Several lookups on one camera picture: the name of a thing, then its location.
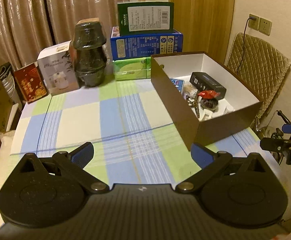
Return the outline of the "blue carton box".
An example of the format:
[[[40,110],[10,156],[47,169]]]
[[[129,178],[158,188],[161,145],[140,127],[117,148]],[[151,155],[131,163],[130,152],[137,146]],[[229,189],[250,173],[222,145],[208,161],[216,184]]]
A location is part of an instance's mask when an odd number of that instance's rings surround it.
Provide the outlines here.
[[[183,34],[174,30],[173,33],[169,34],[151,33],[121,36],[119,28],[113,27],[110,44],[114,61],[179,53],[183,48]]]

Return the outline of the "red gift box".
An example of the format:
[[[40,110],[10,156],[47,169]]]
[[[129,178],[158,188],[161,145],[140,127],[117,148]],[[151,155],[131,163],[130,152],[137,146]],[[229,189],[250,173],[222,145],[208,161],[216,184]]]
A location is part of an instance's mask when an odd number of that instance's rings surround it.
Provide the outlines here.
[[[14,71],[14,78],[27,103],[35,102],[48,95],[43,78],[35,63]]]

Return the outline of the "cotton swab bag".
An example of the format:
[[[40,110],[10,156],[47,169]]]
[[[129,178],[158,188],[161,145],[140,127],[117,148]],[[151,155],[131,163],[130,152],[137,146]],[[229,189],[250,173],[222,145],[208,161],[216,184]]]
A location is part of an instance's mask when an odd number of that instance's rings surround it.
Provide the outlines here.
[[[186,84],[182,91],[184,99],[195,99],[197,94],[197,89],[192,84]]]

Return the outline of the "quilted chair back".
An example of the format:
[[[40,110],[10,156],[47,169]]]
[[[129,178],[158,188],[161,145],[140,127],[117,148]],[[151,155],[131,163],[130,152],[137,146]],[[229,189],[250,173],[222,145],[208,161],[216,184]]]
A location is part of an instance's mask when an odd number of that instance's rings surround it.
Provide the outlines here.
[[[256,129],[280,94],[291,62],[269,42],[238,33],[232,43],[227,67],[236,72],[263,100],[251,124],[251,128]]]

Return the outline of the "beige curtain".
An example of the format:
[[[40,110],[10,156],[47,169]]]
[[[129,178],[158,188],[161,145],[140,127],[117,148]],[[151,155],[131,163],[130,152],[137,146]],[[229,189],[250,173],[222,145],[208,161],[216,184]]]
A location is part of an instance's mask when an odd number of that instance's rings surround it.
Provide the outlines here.
[[[17,70],[41,50],[69,41],[75,25],[98,18],[105,35],[118,24],[117,3],[128,0],[0,0],[0,65]]]

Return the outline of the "brown cardboard storage box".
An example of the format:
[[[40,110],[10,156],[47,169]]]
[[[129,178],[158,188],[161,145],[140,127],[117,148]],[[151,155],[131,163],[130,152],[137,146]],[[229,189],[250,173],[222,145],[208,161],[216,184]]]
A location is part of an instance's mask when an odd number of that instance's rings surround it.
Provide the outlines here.
[[[193,72],[205,72],[226,88],[217,116],[209,120],[200,121],[170,81],[189,81]],[[187,148],[193,143],[207,146],[248,128],[263,101],[242,78],[204,51],[153,55],[151,82]]]

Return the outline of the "dark green carton box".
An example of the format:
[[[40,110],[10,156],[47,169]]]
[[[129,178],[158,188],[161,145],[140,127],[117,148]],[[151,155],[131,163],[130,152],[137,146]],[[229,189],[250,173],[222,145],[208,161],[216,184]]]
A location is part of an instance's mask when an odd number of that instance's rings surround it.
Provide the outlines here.
[[[174,30],[173,2],[120,2],[117,11],[121,36]]]

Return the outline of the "red snack packet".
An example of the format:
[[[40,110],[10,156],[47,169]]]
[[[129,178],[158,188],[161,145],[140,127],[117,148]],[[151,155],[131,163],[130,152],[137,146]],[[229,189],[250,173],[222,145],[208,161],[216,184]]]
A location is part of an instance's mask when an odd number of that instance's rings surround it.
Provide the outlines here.
[[[203,99],[217,99],[219,95],[220,93],[214,90],[203,90],[198,93],[198,96],[200,96]]]

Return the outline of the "green tissue pack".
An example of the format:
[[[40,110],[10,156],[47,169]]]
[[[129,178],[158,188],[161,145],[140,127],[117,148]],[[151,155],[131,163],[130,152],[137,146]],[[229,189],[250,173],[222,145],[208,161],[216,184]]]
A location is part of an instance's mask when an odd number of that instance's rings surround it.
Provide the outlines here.
[[[151,57],[113,61],[113,73],[116,81],[150,79]]]

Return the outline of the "black shaver box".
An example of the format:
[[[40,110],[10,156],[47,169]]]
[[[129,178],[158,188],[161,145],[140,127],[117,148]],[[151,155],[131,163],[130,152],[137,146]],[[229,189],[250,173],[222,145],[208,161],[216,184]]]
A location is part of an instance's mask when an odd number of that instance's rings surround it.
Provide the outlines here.
[[[216,97],[221,100],[226,95],[226,88],[205,72],[192,72],[189,82],[199,91],[214,90],[219,95]]]

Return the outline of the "white humidifier box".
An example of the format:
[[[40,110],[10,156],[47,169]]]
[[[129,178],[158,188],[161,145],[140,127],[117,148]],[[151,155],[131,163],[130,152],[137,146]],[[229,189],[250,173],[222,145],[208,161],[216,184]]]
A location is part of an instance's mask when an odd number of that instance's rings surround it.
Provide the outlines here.
[[[38,67],[51,95],[80,88],[70,56],[70,41],[43,49],[37,58]]]

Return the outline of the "dark velvet scrunchie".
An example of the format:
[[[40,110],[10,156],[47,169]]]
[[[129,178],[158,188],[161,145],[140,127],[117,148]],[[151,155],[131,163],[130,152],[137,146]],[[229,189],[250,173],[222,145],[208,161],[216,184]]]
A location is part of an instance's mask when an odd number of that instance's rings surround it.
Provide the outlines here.
[[[215,111],[218,108],[218,104],[219,104],[219,102],[215,98],[213,98],[213,99],[202,98],[200,100],[200,106],[203,109],[207,109],[209,111]]]

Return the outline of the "checkered tablecloth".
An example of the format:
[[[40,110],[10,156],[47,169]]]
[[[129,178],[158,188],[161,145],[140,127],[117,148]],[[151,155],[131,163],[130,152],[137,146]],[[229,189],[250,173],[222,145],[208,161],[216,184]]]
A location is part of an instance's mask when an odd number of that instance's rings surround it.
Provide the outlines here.
[[[200,170],[150,80],[112,81],[25,105],[10,167],[91,142],[86,171],[107,183],[176,185]]]

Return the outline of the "blue tissue pack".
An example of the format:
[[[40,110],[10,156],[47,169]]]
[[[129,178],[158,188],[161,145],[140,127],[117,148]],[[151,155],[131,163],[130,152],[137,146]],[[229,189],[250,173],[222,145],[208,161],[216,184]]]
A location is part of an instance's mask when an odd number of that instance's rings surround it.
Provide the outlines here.
[[[174,84],[180,93],[183,93],[184,80],[171,78],[170,81]]]

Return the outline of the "wall power socket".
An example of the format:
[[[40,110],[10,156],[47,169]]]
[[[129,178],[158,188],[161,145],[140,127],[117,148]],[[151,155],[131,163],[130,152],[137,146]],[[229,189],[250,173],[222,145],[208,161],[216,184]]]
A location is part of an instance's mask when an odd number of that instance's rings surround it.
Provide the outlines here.
[[[250,14],[248,19],[248,27],[259,31],[264,35],[270,36],[272,21]]]

